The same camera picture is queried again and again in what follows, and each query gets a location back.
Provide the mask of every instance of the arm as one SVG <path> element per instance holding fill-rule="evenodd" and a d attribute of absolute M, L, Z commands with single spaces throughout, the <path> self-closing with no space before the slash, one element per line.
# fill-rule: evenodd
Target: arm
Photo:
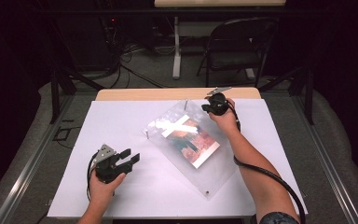
<path fill-rule="evenodd" d="M 209 113 L 209 116 L 225 134 L 235 157 L 239 161 L 264 168 L 275 175 L 279 175 L 269 160 L 257 151 L 238 130 L 235 116 L 231 109 L 222 116 L 216 116 L 212 113 Z M 255 201 L 257 222 L 270 212 L 284 212 L 299 221 L 289 193 L 281 184 L 269 176 L 247 168 L 241 167 L 240 171 L 243 181 Z"/>
<path fill-rule="evenodd" d="M 101 223 L 103 213 L 112 199 L 113 192 L 123 182 L 125 176 L 125 174 L 121 174 L 109 184 L 104 184 L 98 179 L 95 171 L 92 171 L 89 181 L 89 206 L 77 223 Z"/>

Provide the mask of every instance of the white table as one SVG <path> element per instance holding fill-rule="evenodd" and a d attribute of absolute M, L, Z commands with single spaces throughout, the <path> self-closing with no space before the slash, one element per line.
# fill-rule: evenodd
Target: white table
<path fill-rule="evenodd" d="M 253 215 L 254 202 L 238 169 L 212 198 L 206 199 L 142 133 L 150 120 L 177 104 L 178 99 L 198 98 L 192 102 L 206 104 L 206 100 L 200 98 L 210 90 L 212 88 L 100 91 L 97 101 L 92 102 L 89 109 L 48 216 L 74 218 L 83 215 L 89 203 L 86 196 L 87 165 L 102 144 L 118 151 L 130 147 L 132 155 L 141 154 L 141 160 L 134 164 L 133 171 L 117 189 L 105 217 L 153 219 Z M 225 94 L 236 101 L 243 124 L 241 131 L 271 160 L 296 194 L 301 195 L 269 110 L 257 89 L 235 88 Z"/>

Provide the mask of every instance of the fingers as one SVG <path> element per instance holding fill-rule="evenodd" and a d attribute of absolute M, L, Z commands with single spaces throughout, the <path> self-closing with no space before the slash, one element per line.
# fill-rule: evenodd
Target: fingers
<path fill-rule="evenodd" d="M 211 120 L 214 120 L 214 118 L 216 118 L 216 115 L 212 112 L 208 112 L 208 115 Z"/>
<path fill-rule="evenodd" d="M 116 179 L 112 182 L 110 182 L 108 185 L 110 185 L 112 188 L 116 189 L 121 183 L 123 183 L 124 178 L 126 177 L 126 174 L 121 173 L 116 177 Z"/>
<path fill-rule="evenodd" d="M 235 102 L 231 98 L 227 98 L 226 100 L 232 105 L 233 108 L 235 107 Z"/>

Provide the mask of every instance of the wooden table edge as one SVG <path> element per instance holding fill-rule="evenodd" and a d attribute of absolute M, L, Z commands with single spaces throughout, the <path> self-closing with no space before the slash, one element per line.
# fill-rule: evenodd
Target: wooden table edge
<path fill-rule="evenodd" d="M 105 89 L 98 92 L 96 101 L 155 101 L 204 99 L 214 88 L 167 88 L 167 89 Z M 224 91 L 227 98 L 261 99 L 254 87 L 232 88 Z"/>

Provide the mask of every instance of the table surface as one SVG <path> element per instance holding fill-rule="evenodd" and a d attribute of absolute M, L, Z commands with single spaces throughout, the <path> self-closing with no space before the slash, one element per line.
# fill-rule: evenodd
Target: table surface
<path fill-rule="evenodd" d="M 285 3 L 286 0 L 155 0 L 155 7 L 272 7 Z"/>
<path fill-rule="evenodd" d="M 226 155 L 230 150 L 217 149 L 213 153 L 215 157 L 223 158 L 219 160 L 223 160 L 224 163 L 212 163 L 213 166 L 219 167 L 219 169 L 214 168 L 214 172 L 218 175 L 212 180 L 219 179 L 218 176 L 224 173 L 221 164 L 225 166 L 232 164 L 232 171 L 235 172 L 225 180 L 212 198 L 206 199 L 161 153 L 164 148 L 157 147 L 141 132 L 148 122 L 156 118 L 156 115 L 161 115 L 178 104 L 178 100 L 191 98 L 194 104 L 200 106 L 207 103 L 203 98 L 212 90 L 214 88 L 100 91 L 96 101 L 91 104 L 76 140 L 62 182 L 48 211 L 48 217 L 82 216 L 88 204 L 85 196 L 87 186 L 85 164 L 89 163 L 92 154 L 102 144 L 107 144 L 117 151 L 131 148 L 133 155 L 141 154 L 141 160 L 134 164 L 133 172 L 128 174 L 122 186 L 117 189 L 115 199 L 106 210 L 105 217 L 176 219 L 233 218 L 253 215 L 255 205 L 238 168 L 234 163 L 227 163 L 227 160 L 232 160 L 232 155 Z M 241 132 L 274 164 L 295 193 L 300 195 L 268 107 L 260 98 L 258 90 L 233 88 L 225 91 L 224 94 L 235 99 L 240 121 L 246 123 L 241 128 Z M 215 124 L 204 125 L 208 126 L 205 130 L 208 130 L 210 135 L 221 135 L 214 127 Z M 224 143 L 222 146 L 225 146 L 226 143 L 219 138 L 221 137 L 217 136 L 216 141 Z"/>
<path fill-rule="evenodd" d="M 96 101 L 136 101 L 136 100 L 197 100 L 204 99 L 214 88 L 169 88 L 169 89 L 123 89 L 101 90 Z M 256 88 L 232 88 L 224 91 L 227 98 L 261 99 Z"/>

